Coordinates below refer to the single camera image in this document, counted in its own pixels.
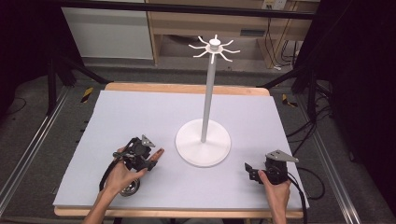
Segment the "yellow marker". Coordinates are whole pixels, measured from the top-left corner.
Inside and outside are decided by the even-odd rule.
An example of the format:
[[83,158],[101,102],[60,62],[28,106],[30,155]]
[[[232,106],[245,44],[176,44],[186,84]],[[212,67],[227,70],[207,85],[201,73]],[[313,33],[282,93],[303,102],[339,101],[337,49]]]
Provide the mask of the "yellow marker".
[[82,99],[81,99],[82,103],[87,103],[88,98],[90,97],[92,91],[93,91],[93,87],[89,87],[89,88],[87,88],[87,90],[85,90],[84,96],[82,96]]

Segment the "tripod leg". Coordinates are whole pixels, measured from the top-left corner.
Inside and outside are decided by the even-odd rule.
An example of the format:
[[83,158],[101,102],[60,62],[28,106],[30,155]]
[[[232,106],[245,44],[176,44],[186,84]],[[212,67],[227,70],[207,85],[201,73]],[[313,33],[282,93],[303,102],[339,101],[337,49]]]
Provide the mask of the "tripod leg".
[[80,71],[82,74],[84,74],[84,75],[86,75],[86,76],[92,78],[93,80],[99,82],[100,84],[108,84],[108,83],[112,82],[112,81],[107,80],[107,79],[105,79],[105,78],[103,78],[103,77],[99,77],[99,76],[96,75],[94,72],[92,72],[92,71],[90,71],[89,69],[87,69],[86,67],[81,66],[81,65],[79,65],[79,64],[77,64],[77,63],[71,61],[71,60],[68,59],[68,58],[65,58],[65,57],[62,57],[62,56],[61,56],[60,58],[61,58],[61,60],[62,60],[63,62],[65,62],[65,63],[67,63],[68,65],[70,65],[71,67],[77,69],[77,70]]
[[49,87],[49,108],[47,110],[47,115],[49,115],[53,108],[56,106],[56,78],[53,69],[53,61],[49,59],[48,63],[48,87]]

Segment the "stand hooks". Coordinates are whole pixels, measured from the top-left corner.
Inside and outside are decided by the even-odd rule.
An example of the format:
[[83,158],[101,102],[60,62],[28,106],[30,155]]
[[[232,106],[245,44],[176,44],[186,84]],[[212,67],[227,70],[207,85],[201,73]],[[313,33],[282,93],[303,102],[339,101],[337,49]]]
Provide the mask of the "stand hooks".
[[222,54],[222,52],[226,51],[229,53],[239,53],[241,51],[241,50],[231,51],[231,50],[225,49],[224,46],[229,46],[231,43],[233,43],[233,40],[231,40],[227,44],[222,45],[221,42],[218,40],[218,35],[215,35],[214,39],[209,40],[209,43],[205,42],[200,36],[198,36],[198,38],[202,43],[206,44],[206,46],[195,47],[193,45],[189,45],[193,49],[205,49],[205,51],[202,54],[193,56],[194,58],[200,58],[200,57],[204,56],[206,53],[211,53],[211,54],[213,54],[213,56],[215,56],[215,54],[219,54],[225,61],[232,62],[232,60],[225,57],[224,54]]

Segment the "hand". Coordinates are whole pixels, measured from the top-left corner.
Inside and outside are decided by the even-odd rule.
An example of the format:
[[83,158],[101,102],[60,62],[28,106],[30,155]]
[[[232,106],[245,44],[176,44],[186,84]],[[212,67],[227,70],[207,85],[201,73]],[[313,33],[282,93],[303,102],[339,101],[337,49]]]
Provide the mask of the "hand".
[[124,161],[119,161],[107,177],[105,187],[98,193],[95,204],[84,218],[84,224],[102,223],[107,208],[113,199],[123,189],[128,187],[132,181],[142,177],[148,169],[143,169],[137,173],[131,172],[126,168]]
[[134,180],[142,177],[147,170],[143,169],[137,173],[131,172],[126,168],[124,161],[120,160],[110,172],[110,175],[108,175],[103,191],[116,195],[128,187]]
[[264,171],[259,171],[259,177],[264,184],[267,201],[275,224],[286,223],[286,207],[290,196],[290,181],[273,185]]

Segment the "gray carpet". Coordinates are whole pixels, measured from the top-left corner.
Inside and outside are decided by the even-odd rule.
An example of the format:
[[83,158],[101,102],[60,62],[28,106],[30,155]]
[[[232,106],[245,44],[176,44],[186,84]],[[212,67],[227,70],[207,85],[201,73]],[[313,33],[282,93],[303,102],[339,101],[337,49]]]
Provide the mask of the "gray carpet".
[[[163,83],[195,83],[205,84],[205,71],[177,71],[158,69],[127,69],[127,68],[93,68],[97,74],[117,81],[163,82]],[[55,223],[78,217],[57,217],[53,213],[52,202],[55,195],[53,189],[61,183],[63,174],[70,162],[78,140],[83,135],[95,100],[104,85],[77,75],[78,83],[70,89],[64,108],[51,127],[44,143],[37,152],[20,186],[9,202],[2,218],[19,218],[30,222]],[[217,72],[218,85],[255,86],[273,79],[274,75],[240,72]],[[94,87],[88,102],[80,102],[86,88]],[[283,105],[281,93],[290,93],[288,83],[273,88],[271,94],[276,99],[276,106],[285,128],[285,133],[291,133],[305,124],[304,116],[299,107]],[[2,157],[1,184],[4,185],[13,167],[26,149],[39,123],[44,118],[47,108],[46,79],[40,77],[25,84],[21,88],[21,97],[27,101],[27,106],[1,121],[0,150]],[[318,101],[319,108],[327,105],[326,100]],[[378,193],[370,176],[359,163],[349,161],[347,147],[340,136],[334,121],[328,116],[318,123],[318,132],[323,138],[326,148],[332,156],[337,170],[342,177],[347,191],[356,206],[362,223],[396,223],[395,217],[388,210],[384,200]],[[300,140],[304,133],[293,136],[290,141]],[[293,150],[298,143],[290,143]],[[329,180],[318,159],[316,145],[310,137],[296,154],[300,159],[298,166],[307,168],[321,177],[326,186],[326,193],[319,200],[309,200],[308,221],[310,223],[345,223],[344,216],[332,192]],[[300,176],[305,190],[312,197],[321,193],[318,180],[311,174],[301,171]]]

